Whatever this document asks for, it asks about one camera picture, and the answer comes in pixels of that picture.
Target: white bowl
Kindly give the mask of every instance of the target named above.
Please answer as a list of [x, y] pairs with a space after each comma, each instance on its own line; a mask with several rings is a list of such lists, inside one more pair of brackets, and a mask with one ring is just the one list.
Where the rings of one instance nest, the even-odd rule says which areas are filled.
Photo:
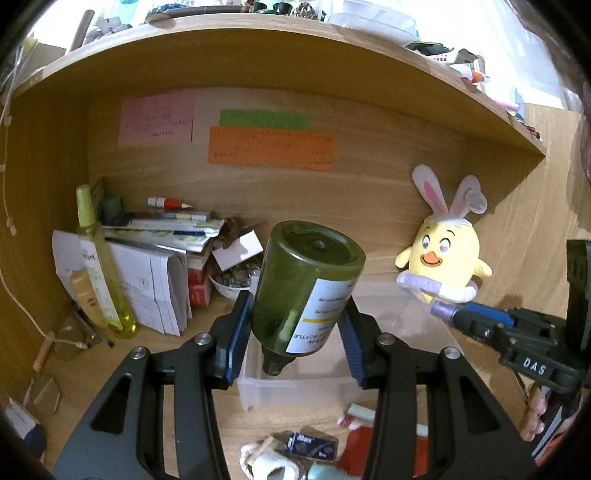
[[238, 298], [238, 294], [242, 291], [242, 290], [248, 290], [248, 287], [227, 287], [225, 285], [222, 285], [221, 283], [216, 282], [211, 275], [209, 275], [209, 279], [212, 281], [213, 286], [216, 287], [216, 290], [221, 293], [223, 296], [225, 296], [227, 299], [232, 300], [232, 301], [236, 301], [236, 299]]

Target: yellow bottle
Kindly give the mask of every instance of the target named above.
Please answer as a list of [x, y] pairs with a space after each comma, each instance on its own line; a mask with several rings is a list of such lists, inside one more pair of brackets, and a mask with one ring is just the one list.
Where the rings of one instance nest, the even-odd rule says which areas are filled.
[[116, 336], [132, 338], [138, 331], [138, 325], [121, 292], [119, 275], [100, 223], [96, 221], [88, 185], [76, 189], [76, 200], [80, 248], [100, 309]]

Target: yellow plush toy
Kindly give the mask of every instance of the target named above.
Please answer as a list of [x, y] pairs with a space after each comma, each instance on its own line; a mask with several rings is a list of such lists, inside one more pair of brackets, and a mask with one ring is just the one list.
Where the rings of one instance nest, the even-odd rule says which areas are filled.
[[471, 301], [478, 290], [472, 275], [490, 277], [491, 268], [478, 258], [478, 236], [464, 217], [469, 211], [484, 213], [486, 199], [474, 175], [467, 176], [457, 189], [449, 210], [439, 181], [426, 165], [413, 170], [413, 181], [433, 214], [425, 219], [411, 247], [396, 257], [400, 269], [397, 282], [418, 289], [427, 301], [433, 297], [455, 303]]

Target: bottle label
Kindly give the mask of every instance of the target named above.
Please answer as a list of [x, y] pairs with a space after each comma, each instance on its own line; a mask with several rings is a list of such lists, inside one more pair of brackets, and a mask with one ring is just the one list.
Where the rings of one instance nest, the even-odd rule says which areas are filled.
[[347, 281], [318, 278], [285, 351], [310, 353], [319, 350], [343, 313], [356, 283], [357, 278]]
[[110, 325], [123, 330], [123, 325], [117, 315], [117, 310], [113, 304], [111, 294], [107, 287], [103, 269], [100, 267], [99, 254], [96, 251], [94, 242], [86, 239], [80, 239], [80, 249], [82, 250], [82, 258], [84, 259], [84, 266], [90, 277], [92, 289], [95, 291], [96, 299], [99, 302], [100, 309]]

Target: wooden cabinet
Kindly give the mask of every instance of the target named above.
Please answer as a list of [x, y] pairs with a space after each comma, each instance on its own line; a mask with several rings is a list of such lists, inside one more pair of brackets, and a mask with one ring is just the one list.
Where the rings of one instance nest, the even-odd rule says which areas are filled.
[[[177, 88], [197, 89], [192, 142], [118, 147], [121, 99]], [[333, 171], [208, 164], [209, 126], [225, 108], [309, 115], [313, 129], [335, 135]], [[392, 280], [395, 256], [430, 213], [413, 167], [428, 164], [448, 201], [473, 173], [489, 210], [471, 220], [493, 269], [479, 300], [557, 314], [567, 298], [564, 240], [587, 235], [589, 223], [577, 223], [589, 205], [578, 115], [528, 110], [544, 159], [542, 143], [451, 69], [319, 22], [220, 14], [133, 28], [34, 73], [11, 113], [6, 194], [18, 234], [0, 229], [2, 269], [45, 330], [69, 308], [51, 232], [74, 230], [75, 188], [99, 176], [129, 209], [179, 197], [256, 223], [263, 238], [286, 219], [331, 226], [365, 249], [366, 280]], [[0, 310], [0, 382], [22, 394], [42, 338], [4, 291]], [[480, 348], [469, 349], [476, 364]]]

